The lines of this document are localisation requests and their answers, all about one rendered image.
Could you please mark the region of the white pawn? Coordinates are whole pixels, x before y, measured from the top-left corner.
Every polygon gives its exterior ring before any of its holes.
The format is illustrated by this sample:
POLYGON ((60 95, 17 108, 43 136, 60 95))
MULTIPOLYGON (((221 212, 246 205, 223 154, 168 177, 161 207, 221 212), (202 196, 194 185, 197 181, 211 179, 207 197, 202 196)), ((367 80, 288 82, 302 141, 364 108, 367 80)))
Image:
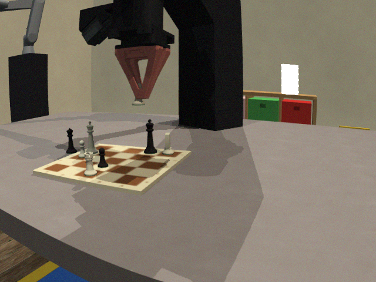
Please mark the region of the white pawn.
MULTIPOLYGON (((142 87, 141 83, 138 83, 140 89, 142 87)), ((145 105, 144 101, 142 99, 136 99, 133 101, 132 105, 145 105)))
POLYGON ((84 150, 84 147, 85 147, 85 143, 84 143, 84 141, 83 140, 81 140, 80 142, 79 142, 79 144, 80 144, 80 154, 79 154, 79 157, 80 158, 84 158, 85 157, 85 155, 84 155, 84 153, 85 153, 85 150, 84 150))

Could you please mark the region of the white rook chess piece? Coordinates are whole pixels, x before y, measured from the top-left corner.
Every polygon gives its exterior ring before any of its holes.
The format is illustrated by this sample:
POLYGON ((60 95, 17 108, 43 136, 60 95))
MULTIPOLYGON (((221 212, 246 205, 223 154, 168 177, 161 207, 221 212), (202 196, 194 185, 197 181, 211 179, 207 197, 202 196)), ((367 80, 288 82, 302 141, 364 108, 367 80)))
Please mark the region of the white rook chess piece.
POLYGON ((86 152, 84 153, 85 160, 86 160, 86 170, 84 172, 85 176, 94 176, 97 174, 97 171, 93 168, 93 153, 89 152, 89 154, 86 152))

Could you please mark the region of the white chess king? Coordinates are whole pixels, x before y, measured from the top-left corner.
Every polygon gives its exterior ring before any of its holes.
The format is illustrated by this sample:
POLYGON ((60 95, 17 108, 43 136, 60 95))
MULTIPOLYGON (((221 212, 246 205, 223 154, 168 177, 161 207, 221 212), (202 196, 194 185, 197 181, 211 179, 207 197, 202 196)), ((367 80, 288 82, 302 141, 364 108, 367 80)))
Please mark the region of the white chess king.
POLYGON ((92 152, 93 154, 97 153, 98 150, 95 148, 95 145, 94 145, 94 141, 93 141, 93 125, 91 124, 91 121, 89 121, 89 125, 86 126, 87 127, 87 132, 89 134, 89 138, 88 138, 88 149, 87 149, 87 153, 89 154, 89 152, 92 152))

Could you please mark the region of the cream and brown chessboard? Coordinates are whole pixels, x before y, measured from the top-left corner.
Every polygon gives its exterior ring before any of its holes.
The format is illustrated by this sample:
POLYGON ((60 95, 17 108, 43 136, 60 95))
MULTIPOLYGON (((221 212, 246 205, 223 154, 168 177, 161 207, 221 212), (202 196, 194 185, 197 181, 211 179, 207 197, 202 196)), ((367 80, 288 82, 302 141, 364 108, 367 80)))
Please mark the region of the cream and brown chessboard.
POLYGON ((93 154, 94 176, 85 176, 86 160, 80 152, 74 153, 50 164, 33 170, 33 174, 51 177, 87 186, 118 192, 142 195, 165 177, 192 151, 172 150, 174 154, 164 155, 164 149, 156 149, 155 154, 145 154, 146 147, 97 144, 93 154), (99 168, 99 149, 105 149, 108 167, 99 168))

